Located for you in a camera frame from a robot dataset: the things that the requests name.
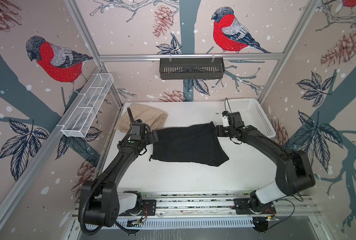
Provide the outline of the beige drawstring shorts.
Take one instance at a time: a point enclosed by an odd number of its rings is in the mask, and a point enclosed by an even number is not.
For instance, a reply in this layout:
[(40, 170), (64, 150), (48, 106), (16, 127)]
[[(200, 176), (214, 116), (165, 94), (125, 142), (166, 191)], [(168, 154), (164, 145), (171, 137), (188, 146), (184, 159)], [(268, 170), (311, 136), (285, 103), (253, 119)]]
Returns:
[[(160, 109), (150, 107), (143, 104), (133, 103), (130, 109), (134, 120), (142, 120), (143, 123), (149, 125), (151, 130), (163, 129), (168, 118), (168, 114)], [(123, 114), (115, 125), (115, 130), (122, 133), (127, 133), (130, 129), (130, 117), (128, 113)]]

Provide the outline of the white plastic laundry basket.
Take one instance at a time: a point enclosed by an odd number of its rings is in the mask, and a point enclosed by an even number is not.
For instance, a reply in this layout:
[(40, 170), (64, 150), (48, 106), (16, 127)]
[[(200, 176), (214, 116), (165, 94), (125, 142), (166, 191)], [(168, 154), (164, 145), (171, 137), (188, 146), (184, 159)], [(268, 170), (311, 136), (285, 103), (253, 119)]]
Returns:
[(225, 104), (228, 111), (240, 113), (245, 125), (256, 127), (268, 138), (274, 138), (276, 136), (272, 124), (256, 99), (231, 99), (225, 101)]

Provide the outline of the black shorts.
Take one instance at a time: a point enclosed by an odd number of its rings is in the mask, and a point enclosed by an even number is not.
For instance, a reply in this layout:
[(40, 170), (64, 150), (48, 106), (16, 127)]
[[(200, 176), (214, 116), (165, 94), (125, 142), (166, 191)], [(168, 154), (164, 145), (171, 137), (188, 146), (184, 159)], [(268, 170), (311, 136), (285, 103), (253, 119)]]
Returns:
[(213, 122), (157, 131), (150, 159), (169, 163), (197, 163), (218, 167), (229, 160), (215, 133)]

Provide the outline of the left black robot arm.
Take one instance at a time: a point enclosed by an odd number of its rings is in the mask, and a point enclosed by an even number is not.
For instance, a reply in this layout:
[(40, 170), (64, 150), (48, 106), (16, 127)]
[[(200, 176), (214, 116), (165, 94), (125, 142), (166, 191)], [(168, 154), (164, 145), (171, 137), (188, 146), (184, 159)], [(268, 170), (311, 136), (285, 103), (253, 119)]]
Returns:
[(118, 185), (129, 166), (142, 155), (150, 144), (158, 142), (158, 134), (141, 122), (135, 122), (125, 137), (117, 144), (118, 153), (109, 166), (93, 181), (81, 187), (78, 221), (86, 235), (92, 235), (102, 227), (113, 226), (120, 209)]

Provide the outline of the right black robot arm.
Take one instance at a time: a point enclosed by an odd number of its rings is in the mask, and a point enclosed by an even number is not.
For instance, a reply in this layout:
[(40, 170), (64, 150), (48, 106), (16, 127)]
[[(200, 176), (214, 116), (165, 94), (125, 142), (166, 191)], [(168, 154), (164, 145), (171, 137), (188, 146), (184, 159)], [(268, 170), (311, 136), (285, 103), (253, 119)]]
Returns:
[(222, 113), (222, 125), (216, 126), (218, 137), (237, 139), (237, 144), (248, 144), (266, 155), (276, 165), (275, 180), (250, 193), (249, 208), (263, 211), (273, 201), (292, 196), (315, 186), (315, 177), (308, 155), (285, 148), (262, 134), (254, 126), (246, 126), (239, 112)]

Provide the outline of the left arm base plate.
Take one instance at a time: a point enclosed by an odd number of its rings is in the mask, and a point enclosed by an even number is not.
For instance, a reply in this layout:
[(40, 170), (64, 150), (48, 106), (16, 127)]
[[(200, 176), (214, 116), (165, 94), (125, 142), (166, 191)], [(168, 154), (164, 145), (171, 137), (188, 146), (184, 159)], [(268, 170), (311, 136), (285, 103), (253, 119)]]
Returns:
[(121, 217), (145, 217), (154, 216), (156, 214), (157, 201), (156, 200), (142, 200), (142, 203), (137, 203), (136, 207), (127, 210), (120, 214)]

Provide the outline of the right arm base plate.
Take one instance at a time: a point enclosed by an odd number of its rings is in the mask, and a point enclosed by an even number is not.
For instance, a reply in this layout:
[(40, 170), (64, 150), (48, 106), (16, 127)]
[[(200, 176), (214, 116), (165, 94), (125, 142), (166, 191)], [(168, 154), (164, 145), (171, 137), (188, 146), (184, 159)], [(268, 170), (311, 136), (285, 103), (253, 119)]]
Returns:
[(273, 202), (262, 204), (259, 200), (247, 198), (234, 199), (234, 209), (238, 215), (275, 215), (276, 210)]

